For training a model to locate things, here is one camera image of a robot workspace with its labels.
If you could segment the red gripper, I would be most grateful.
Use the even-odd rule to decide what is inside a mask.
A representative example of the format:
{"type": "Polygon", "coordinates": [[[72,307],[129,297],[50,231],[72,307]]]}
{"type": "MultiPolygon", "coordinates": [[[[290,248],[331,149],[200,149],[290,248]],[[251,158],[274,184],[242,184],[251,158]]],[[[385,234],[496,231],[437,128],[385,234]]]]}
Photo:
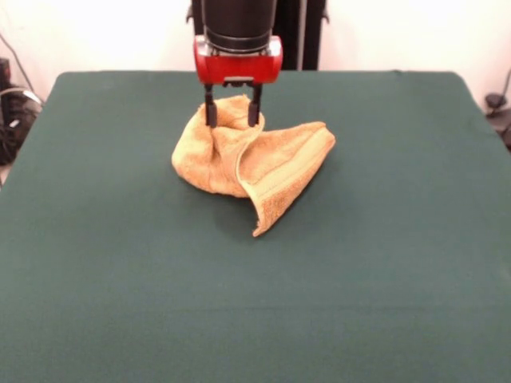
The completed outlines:
{"type": "Polygon", "coordinates": [[[215,128],[217,108],[213,98],[213,85],[248,82],[252,86],[252,100],[248,106],[248,125],[259,123],[263,86],[276,82],[283,64],[280,38],[272,36],[266,48],[259,52],[234,54],[215,51],[204,35],[196,35],[193,43],[197,76],[204,84],[206,125],[215,128]]]}

